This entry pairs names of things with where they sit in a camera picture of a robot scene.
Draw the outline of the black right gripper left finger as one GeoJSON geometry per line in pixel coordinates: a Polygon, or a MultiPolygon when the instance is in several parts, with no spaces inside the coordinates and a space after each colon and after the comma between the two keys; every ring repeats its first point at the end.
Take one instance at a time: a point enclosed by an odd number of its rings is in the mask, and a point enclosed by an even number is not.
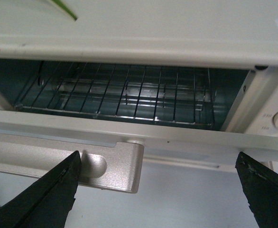
{"type": "Polygon", "coordinates": [[[0,207],[0,228],[63,228],[81,172],[75,151],[14,199],[0,207]]]}

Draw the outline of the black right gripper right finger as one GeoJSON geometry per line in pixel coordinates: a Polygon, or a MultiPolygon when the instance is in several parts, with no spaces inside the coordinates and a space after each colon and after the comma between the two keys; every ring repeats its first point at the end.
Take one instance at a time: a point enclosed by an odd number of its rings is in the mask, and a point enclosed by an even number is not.
{"type": "Polygon", "coordinates": [[[278,174],[240,152],[235,168],[260,228],[278,228],[278,174]]]}

